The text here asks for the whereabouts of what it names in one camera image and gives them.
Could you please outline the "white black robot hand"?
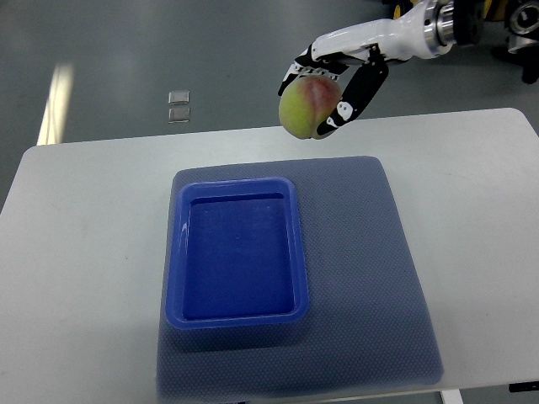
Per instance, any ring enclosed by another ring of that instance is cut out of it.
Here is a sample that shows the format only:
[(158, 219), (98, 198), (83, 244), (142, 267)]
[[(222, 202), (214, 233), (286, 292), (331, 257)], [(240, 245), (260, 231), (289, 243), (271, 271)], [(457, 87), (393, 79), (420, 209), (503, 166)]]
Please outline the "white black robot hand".
[(362, 114), (387, 79), (390, 62), (435, 57), (434, 34), (424, 27), (424, 17), (434, 11), (433, 5), (433, 1), (420, 1), (397, 19), (378, 19), (318, 37), (291, 63), (279, 97), (300, 77), (334, 80), (341, 88), (341, 99), (318, 127), (323, 138), (331, 135)]

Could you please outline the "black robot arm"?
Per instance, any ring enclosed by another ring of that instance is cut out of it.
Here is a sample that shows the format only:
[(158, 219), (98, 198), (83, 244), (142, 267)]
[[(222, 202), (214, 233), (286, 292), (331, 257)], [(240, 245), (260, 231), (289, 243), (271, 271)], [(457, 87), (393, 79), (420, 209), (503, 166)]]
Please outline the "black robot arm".
[(477, 45), (494, 26), (504, 42), (492, 54), (521, 68), (521, 80), (538, 82), (537, 1), (435, 1), (424, 17), (424, 27), (442, 47)]

